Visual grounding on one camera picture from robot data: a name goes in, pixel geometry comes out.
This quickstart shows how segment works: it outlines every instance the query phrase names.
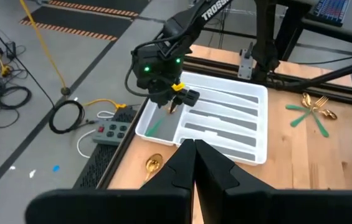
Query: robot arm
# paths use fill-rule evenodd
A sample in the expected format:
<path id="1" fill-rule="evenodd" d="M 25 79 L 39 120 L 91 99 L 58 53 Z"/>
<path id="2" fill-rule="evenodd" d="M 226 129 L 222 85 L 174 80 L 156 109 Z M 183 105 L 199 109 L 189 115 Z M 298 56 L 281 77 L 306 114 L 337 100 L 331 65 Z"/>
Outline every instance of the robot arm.
<path id="1" fill-rule="evenodd" d="M 233 0 L 200 0 L 192 8 L 179 12 L 168 19 L 154 40 L 138 45 L 132 52 L 132 65 L 127 73 L 126 89 L 138 96 L 146 96 L 159 107 L 173 101 L 194 106 L 199 93 L 184 89 L 180 83 L 184 56 L 191 53 L 189 47 L 199 37 L 205 24 L 221 12 Z M 274 0 L 255 0 L 257 8 L 257 43 L 252 56 L 261 72 L 278 66 L 274 47 Z M 148 94 L 134 92 L 127 85 L 131 71 L 137 77 L 137 86 Z"/>

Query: green utensil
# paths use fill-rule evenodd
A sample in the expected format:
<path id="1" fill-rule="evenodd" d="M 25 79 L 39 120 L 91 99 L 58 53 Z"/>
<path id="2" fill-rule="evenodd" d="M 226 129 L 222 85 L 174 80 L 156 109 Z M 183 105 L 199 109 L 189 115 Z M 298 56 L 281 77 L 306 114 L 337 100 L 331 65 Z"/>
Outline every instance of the green utensil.
<path id="1" fill-rule="evenodd" d="M 302 106 L 296 106 L 296 105 L 286 105 L 285 108 L 288 110 L 307 110 L 307 108 L 304 108 Z"/>
<path id="2" fill-rule="evenodd" d="M 298 126 L 298 124 L 300 124 L 300 122 L 302 122 L 308 115 L 310 115 L 310 113 L 312 113 L 312 111 L 311 110 L 309 110 L 309 109 L 306 109 L 305 108 L 305 110 L 306 110 L 306 113 L 304 114 L 304 115 L 302 115 L 301 117 L 299 117 L 298 119 L 296 119 L 295 121 L 292 121 L 291 123 L 290 123 L 290 125 L 292 126 L 292 127 L 296 127 L 296 126 Z"/>
<path id="3" fill-rule="evenodd" d="M 320 129 L 321 134 L 326 138 L 330 137 L 330 134 L 326 131 L 323 124 L 321 124 L 321 121 L 318 119 L 315 113 L 313 113 L 313 117 L 315 119 L 315 122 L 317 123 L 318 128 Z"/>
<path id="4" fill-rule="evenodd" d="M 158 128 L 161 125 L 162 121 L 163 121 L 164 117 L 161 118 L 158 122 L 156 122 L 152 128 L 146 130 L 145 132 L 145 136 L 147 137 L 152 137 L 154 134 L 156 134 L 156 132 L 158 132 Z"/>

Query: yellow black hazard tape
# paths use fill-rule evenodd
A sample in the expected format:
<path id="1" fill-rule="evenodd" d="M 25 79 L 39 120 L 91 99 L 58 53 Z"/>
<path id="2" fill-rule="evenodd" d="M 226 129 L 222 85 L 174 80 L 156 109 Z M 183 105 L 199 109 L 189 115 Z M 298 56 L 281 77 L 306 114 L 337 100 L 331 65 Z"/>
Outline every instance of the yellow black hazard tape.
<path id="1" fill-rule="evenodd" d="M 138 13 L 131 12 L 131 11 L 109 9 L 109 8 L 97 7 L 97 6 L 88 6 L 88 5 L 83 5 L 83 4 L 75 4 L 75 3 L 68 3 L 68 2 L 62 2 L 62 1 L 49 1 L 49 4 L 51 4 L 53 6 L 69 7 L 72 9 L 100 12 L 100 13 L 105 13 L 105 14 L 125 16 L 125 17 L 131 17 L 131 18 L 138 16 Z"/>
<path id="2" fill-rule="evenodd" d="M 32 25 L 32 23 L 27 20 L 21 20 L 19 23 L 22 25 L 27 25 L 27 26 Z M 98 33 L 94 33 L 94 32 L 88 32 L 88 31 L 78 30 L 78 29 L 71 29 L 71 28 L 61 27 L 61 26 L 53 26 L 50 24 L 43 24 L 41 22 L 36 22 L 36 26 L 40 29 L 55 30 L 55 31 L 59 31 L 59 32 L 65 32 L 68 34 L 82 35 L 85 37 L 92 37 L 92 38 L 96 38 L 96 39 L 110 40 L 110 41 L 117 40 L 117 37 L 114 37 L 112 35 L 98 34 Z"/>

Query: wooden tabletop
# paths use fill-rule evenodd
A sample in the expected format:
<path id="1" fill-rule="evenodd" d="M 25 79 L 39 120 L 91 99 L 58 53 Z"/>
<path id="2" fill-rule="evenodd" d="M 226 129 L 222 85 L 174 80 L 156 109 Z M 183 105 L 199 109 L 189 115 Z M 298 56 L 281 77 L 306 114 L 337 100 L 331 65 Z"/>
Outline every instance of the wooden tabletop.
<path id="1" fill-rule="evenodd" d="M 191 49 L 193 57 L 236 65 L 240 62 L 235 52 L 197 45 Z M 276 72 L 313 78 L 329 71 L 282 62 Z M 352 86 L 350 76 L 332 83 Z M 305 119 L 296 128 L 290 126 L 302 112 L 286 110 L 285 105 L 299 105 L 300 99 L 298 94 L 269 89 L 267 162 L 261 166 L 238 166 L 276 189 L 352 189 L 352 106 L 334 101 L 325 105 L 338 115 L 338 120 L 320 118 L 330 133 L 329 138 L 324 138 L 313 118 Z M 135 136 L 108 188 L 140 188 L 146 177 L 147 158 L 160 153 L 167 161 L 176 149 Z M 193 222 L 203 223 L 198 197 L 194 199 Z"/>

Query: metal bracket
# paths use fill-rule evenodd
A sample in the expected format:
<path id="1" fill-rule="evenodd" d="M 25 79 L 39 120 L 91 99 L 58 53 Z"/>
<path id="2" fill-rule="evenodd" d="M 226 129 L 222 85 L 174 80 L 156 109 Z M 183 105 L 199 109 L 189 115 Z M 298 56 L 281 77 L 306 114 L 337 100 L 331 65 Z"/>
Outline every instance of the metal bracket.
<path id="1" fill-rule="evenodd" d="M 253 58 L 252 58 L 253 43 L 250 43 L 248 49 L 243 49 L 239 52 L 240 64 L 238 68 L 238 78 L 250 80 L 252 77 Z"/>

